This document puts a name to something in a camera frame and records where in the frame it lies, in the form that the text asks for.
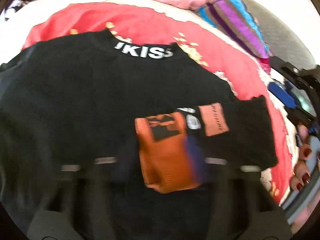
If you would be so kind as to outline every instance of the red fabric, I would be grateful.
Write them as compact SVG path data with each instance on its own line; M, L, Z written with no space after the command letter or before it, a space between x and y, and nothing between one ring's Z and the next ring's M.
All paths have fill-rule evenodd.
M69 35L71 29L72 33L101 31L106 28L107 22L113 23L109 27L114 25L110 30L117 31L117 35L123 38L132 38L134 44L170 44L176 42L173 37L186 40L178 41L178 44L197 43L198 46L190 47L195 48L203 57L201 60L206 62L202 63L202 67L210 72L223 71L232 82L239 99L265 96L279 160L278 165L272 168L273 188L270 194L279 203L289 185L292 166L283 118L269 99L267 88L259 78L257 65L247 55L214 34L193 22L175 21L150 8L114 3L71 4L53 14L46 22L34 26L23 47Z

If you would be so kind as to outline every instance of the orange label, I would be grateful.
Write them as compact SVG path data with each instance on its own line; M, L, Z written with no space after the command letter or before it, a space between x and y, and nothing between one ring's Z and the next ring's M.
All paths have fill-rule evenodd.
M199 106L204 122L206 136L213 136L229 131L223 115L222 106L219 103L208 106Z

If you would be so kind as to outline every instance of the purple stripe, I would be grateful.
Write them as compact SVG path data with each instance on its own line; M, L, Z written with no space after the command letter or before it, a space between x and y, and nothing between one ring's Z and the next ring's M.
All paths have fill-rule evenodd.
M261 44L261 41L257 38L255 34L252 33L250 29L242 19L237 15L237 13L228 5L224 0L220 0L216 3L221 10L228 16L228 19L233 23L233 25L242 33L243 36L247 38L252 46L259 52L262 57L268 58L268 54Z
M252 51L247 47L247 45L241 39L238 38L238 36L229 28L228 25L226 25L224 20L221 19L221 17L219 16L219 14L216 12L215 8L213 7L213 5L211 3L207 3L207 6L210 9L212 16L216 19L216 21L219 23L219 25L222 28L224 28L224 30L226 31L228 36L230 38L232 38L236 43L238 43L246 52L248 52L250 55L256 57L252 53Z

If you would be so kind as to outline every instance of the blue object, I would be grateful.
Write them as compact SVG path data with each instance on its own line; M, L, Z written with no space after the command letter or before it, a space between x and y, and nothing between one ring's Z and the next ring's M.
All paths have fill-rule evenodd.
M285 106L289 108L296 108L294 99L275 82L271 82L268 85L268 90L274 94L276 98L278 98Z

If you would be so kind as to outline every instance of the red nail polish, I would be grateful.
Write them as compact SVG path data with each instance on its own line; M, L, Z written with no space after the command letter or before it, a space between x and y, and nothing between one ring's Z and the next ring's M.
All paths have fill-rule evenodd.
M297 184L297 190L298 191L302 191L302 189L303 189L303 185L301 183L298 183Z
M303 155L307 158L311 152L312 152L311 149L306 149L306 150L303 152Z
M302 182L304 184L309 184L309 181L310 181L310 175L308 173L305 173L303 176L302 176Z

